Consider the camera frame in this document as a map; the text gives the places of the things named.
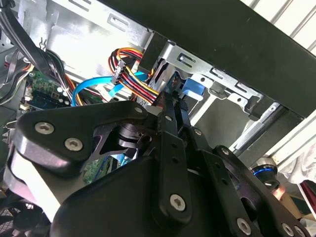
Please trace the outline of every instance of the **fan blade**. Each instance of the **fan blade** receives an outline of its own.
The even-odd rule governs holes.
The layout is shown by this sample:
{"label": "fan blade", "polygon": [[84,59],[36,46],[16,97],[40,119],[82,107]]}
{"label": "fan blade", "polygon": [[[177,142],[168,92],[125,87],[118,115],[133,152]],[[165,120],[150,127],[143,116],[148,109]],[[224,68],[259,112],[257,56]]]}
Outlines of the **fan blade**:
{"label": "fan blade", "polygon": [[26,235],[23,232],[20,232],[17,236],[15,237],[26,237]]}
{"label": "fan blade", "polygon": [[49,228],[50,225],[37,227],[28,234],[28,237],[44,237],[48,234]]}
{"label": "fan blade", "polygon": [[11,203],[17,202],[22,198],[14,193],[10,193],[6,198],[0,199],[0,210],[5,209],[6,207],[10,206]]}
{"label": "fan blade", "polygon": [[13,221],[13,216],[0,216],[0,225],[3,225],[5,222]]}
{"label": "fan blade", "polygon": [[12,237],[13,228],[7,229],[0,234],[0,237]]}
{"label": "fan blade", "polygon": [[13,207],[13,208],[16,208],[16,209],[18,209],[20,211],[23,211],[23,210],[27,209],[25,202],[22,202],[22,201],[13,202],[13,203],[10,204],[10,206]]}

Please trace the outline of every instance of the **cable bundle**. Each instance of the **cable bundle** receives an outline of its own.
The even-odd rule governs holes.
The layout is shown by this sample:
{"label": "cable bundle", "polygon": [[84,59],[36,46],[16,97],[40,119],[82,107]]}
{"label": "cable bundle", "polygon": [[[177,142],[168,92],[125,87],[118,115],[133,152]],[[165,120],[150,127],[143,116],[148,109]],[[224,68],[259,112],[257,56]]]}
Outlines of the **cable bundle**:
{"label": "cable bundle", "polygon": [[[118,68],[119,61],[122,57],[131,57],[136,61],[140,62],[143,53],[134,48],[120,48],[112,52],[108,59],[109,67],[111,72],[114,74]],[[142,98],[146,102],[152,104],[159,93],[150,87],[148,87],[144,82],[141,82],[135,74],[131,71],[129,66],[124,66],[118,77],[118,82],[130,90],[134,95]]]}

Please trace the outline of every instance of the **silver screw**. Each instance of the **silver screw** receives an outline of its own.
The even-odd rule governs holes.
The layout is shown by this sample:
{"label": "silver screw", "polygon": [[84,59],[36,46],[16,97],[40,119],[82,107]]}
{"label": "silver screw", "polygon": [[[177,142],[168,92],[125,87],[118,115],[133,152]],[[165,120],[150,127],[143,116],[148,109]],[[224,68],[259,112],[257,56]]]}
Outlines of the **silver screw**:
{"label": "silver screw", "polygon": [[165,118],[166,118],[167,120],[169,120],[169,121],[172,121],[172,118],[169,117],[168,115],[166,115]]}
{"label": "silver screw", "polygon": [[274,110],[276,110],[277,108],[276,108],[276,106],[271,106],[270,107],[270,111],[274,111]]}
{"label": "silver screw", "polygon": [[54,126],[48,122],[38,122],[35,124],[35,131],[39,132],[40,134],[51,134],[55,130]]}
{"label": "silver screw", "polygon": [[304,232],[298,226],[294,226],[294,228],[300,234],[301,237],[305,237]]}
{"label": "silver screw", "polygon": [[247,236],[251,235],[251,228],[249,224],[242,218],[237,219],[239,229]]}
{"label": "silver screw", "polygon": [[227,156],[229,155],[229,151],[227,151],[227,149],[225,149],[225,148],[223,148],[223,147],[222,147],[222,152],[223,152],[225,155],[227,155]]}
{"label": "silver screw", "polygon": [[143,112],[143,110],[142,110],[141,108],[135,107],[134,109],[135,109],[137,112],[139,112],[139,113],[142,113],[142,112]]}
{"label": "silver screw", "polygon": [[177,211],[184,211],[186,208],[186,203],[184,202],[183,198],[177,194],[172,194],[170,196],[170,204]]}
{"label": "silver screw", "polygon": [[65,141],[65,147],[70,151],[78,152],[83,148],[83,144],[79,139],[71,137]]}
{"label": "silver screw", "polygon": [[194,129],[194,132],[196,132],[197,135],[201,136],[202,132],[200,130],[198,130],[197,128]]}
{"label": "silver screw", "polygon": [[284,229],[284,231],[289,235],[289,236],[294,236],[294,233],[292,231],[292,229],[285,223],[282,223],[282,227]]}

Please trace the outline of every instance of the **cooling fan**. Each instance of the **cooling fan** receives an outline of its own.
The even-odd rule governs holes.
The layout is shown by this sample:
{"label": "cooling fan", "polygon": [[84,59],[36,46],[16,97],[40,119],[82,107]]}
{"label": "cooling fan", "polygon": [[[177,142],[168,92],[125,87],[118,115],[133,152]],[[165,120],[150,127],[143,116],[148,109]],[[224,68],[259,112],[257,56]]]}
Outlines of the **cooling fan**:
{"label": "cooling fan", "polygon": [[0,237],[47,237],[50,222],[43,210],[10,193],[0,200],[0,226],[7,225]]}

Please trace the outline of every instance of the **yellow wire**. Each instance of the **yellow wire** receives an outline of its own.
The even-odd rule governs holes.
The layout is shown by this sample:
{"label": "yellow wire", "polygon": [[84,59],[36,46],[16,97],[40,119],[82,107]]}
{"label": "yellow wire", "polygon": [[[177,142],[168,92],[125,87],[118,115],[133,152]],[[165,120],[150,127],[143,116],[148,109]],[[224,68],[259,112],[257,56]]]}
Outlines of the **yellow wire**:
{"label": "yellow wire", "polygon": [[120,54],[123,50],[132,50],[132,51],[137,52],[137,53],[139,53],[140,55],[143,56],[143,53],[142,53],[141,51],[138,51],[138,50],[135,49],[135,48],[120,48],[120,49],[118,50],[118,54],[117,54],[118,60],[121,60],[121,57],[120,57],[119,54]]}
{"label": "yellow wire", "polygon": [[159,95],[159,93],[153,89],[151,89],[150,87],[148,87],[146,84],[142,83],[136,76],[135,74],[131,71],[131,69],[129,68],[129,66],[125,66],[125,68],[127,69],[128,73],[143,87],[145,87],[147,90],[151,91],[153,94]]}
{"label": "yellow wire", "polygon": [[[71,83],[71,85],[73,86],[73,88],[75,89],[75,84],[73,83],[73,81],[70,79],[70,77],[66,74],[65,76],[67,76],[68,77],[68,79],[69,79],[69,82]],[[79,102],[79,104],[81,105],[81,106],[83,106],[83,102],[82,102],[82,100],[81,100],[81,98],[79,97],[79,95],[77,94],[76,95],[76,98],[78,99],[78,102]]]}
{"label": "yellow wire", "polygon": [[137,93],[136,91],[132,90],[128,85],[126,85],[124,82],[122,82],[121,80],[119,80],[119,83],[122,84],[122,86],[124,86],[125,88],[127,88],[129,91],[131,91],[133,94],[137,95],[138,97],[142,98],[143,100],[145,100],[146,102],[152,104],[152,102],[150,102],[149,100],[147,100],[144,96],[142,96],[141,94]]}

